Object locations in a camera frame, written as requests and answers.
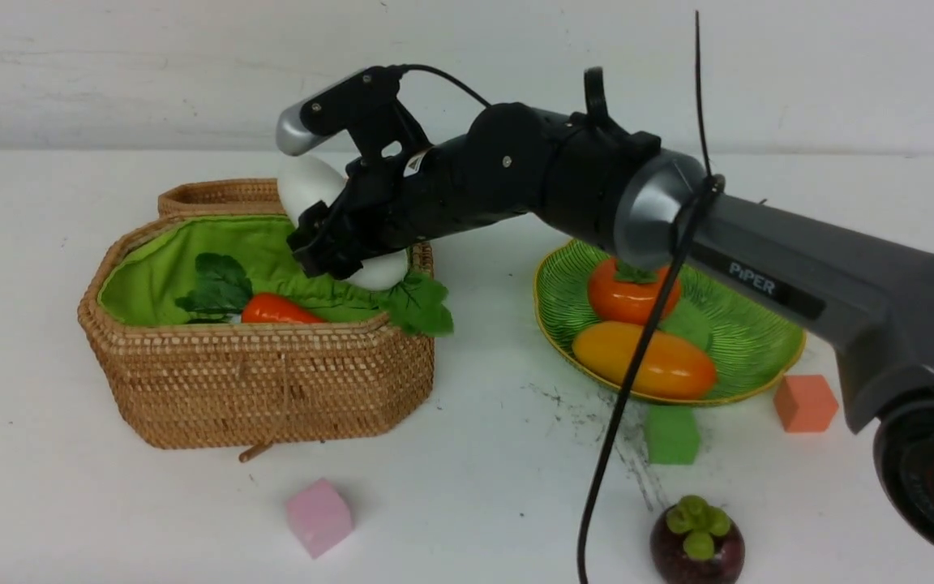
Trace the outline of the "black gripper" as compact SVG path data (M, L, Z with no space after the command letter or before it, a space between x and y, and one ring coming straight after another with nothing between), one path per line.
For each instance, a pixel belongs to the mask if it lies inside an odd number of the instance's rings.
M358 161L332 206L316 202L286 242L307 277L348 280L377 258L477 226L477 141L433 145L418 137L356 138Z

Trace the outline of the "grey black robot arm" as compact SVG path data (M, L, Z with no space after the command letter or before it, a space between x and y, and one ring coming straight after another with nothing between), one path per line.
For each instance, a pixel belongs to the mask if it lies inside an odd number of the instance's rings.
M333 203L295 213L308 276L524 213L637 268L689 263L834 348L846 425L879 421L880 484L934 546L934 254L727 195L707 161L613 122L599 67L585 112L485 104L439 145L399 101L407 70L356 71L279 115L283 154L341 132L359 152Z

